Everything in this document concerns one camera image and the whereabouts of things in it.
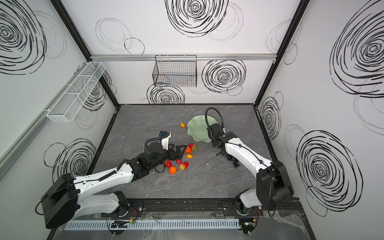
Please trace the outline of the dark fake grape bunch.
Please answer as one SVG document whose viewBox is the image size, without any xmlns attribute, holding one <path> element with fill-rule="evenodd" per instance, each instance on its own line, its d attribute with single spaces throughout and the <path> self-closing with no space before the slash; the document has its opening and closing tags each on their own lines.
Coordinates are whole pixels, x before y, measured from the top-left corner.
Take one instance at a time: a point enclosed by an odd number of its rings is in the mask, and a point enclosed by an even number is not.
<svg viewBox="0 0 384 240">
<path fill-rule="evenodd" d="M 216 156 L 224 156 L 227 161 L 230 161 L 233 164 L 234 168 L 237 168 L 240 166 L 239 160 L 237 160 L 232 155 L 229 155 L 228 153 L 219 152 L 216 154 Z"/>
</svg>

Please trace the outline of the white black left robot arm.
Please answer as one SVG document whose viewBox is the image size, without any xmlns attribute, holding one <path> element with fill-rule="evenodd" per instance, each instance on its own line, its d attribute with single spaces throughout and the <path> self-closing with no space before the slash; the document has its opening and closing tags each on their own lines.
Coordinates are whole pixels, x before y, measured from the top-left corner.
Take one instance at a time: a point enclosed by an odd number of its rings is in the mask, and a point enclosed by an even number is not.
<svg viewBox="0 0 384 240">
<path fill-rule="evenodd" d="M 128 184 L 147 176 L 151 170 L 167 160 L 181 160 L 186 145 L 151 143 L 135 158 L 122 160 L 110 170 L 92 175 L 59 177 L 42 196 L 41 204 L 47 229 L 58 228 L 67 222 L 85 215 L 104 214 L 108 218 L 125 216 L 131 205 L 121 191 L 100 195 L 103 190 Z"/>
</svg>

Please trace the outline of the red yellow strawberry front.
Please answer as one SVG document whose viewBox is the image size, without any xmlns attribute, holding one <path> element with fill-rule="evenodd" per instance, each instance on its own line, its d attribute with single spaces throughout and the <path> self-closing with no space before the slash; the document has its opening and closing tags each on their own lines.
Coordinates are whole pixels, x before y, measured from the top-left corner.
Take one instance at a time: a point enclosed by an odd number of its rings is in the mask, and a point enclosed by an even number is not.
<svg viewBox="0 0 384 240">
<path fill-rule="evenodd" d="M 186 170 L 189 166 L 188 162 L 183 162 L 180 164 L 180 170 Z"/>
</svg>

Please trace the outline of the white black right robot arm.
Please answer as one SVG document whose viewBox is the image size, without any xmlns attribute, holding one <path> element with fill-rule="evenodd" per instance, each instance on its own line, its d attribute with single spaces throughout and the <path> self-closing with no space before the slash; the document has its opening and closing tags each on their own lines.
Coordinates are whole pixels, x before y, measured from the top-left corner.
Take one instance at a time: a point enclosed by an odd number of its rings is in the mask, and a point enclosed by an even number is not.
<svg viewBox="0 0 384 240">
<path fill-rule="evenodd" d="M 236 196 L 236 209 L 241 215 L 247 215 L 259 206 L 275 210 L 294 195 L 291 180 L 282 162 L 273 162 L 257 154 L 237 135 L 224 132 L 219 124 L 208 126 L 207 131 L 213 147 L 240 162 L 256 179 L 256 188 Z"/>
</svg>

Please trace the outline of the green wavy fruit bowl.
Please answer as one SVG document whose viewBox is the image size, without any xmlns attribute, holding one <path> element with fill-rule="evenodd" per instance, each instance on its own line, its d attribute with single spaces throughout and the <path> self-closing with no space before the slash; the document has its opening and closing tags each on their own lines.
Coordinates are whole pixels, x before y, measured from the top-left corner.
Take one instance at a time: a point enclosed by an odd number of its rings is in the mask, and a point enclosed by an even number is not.
<svg viewBox="0 0 384 240">
<path fill-rule="evenodd" d="M 187 123 L 187 134 L 191 136 L 196 142 L 209 143 L 212 140 L 208 136 L 208 126 L 206 123 L 205 115 L 199 115 L 193 117 Z"/>
</svg>

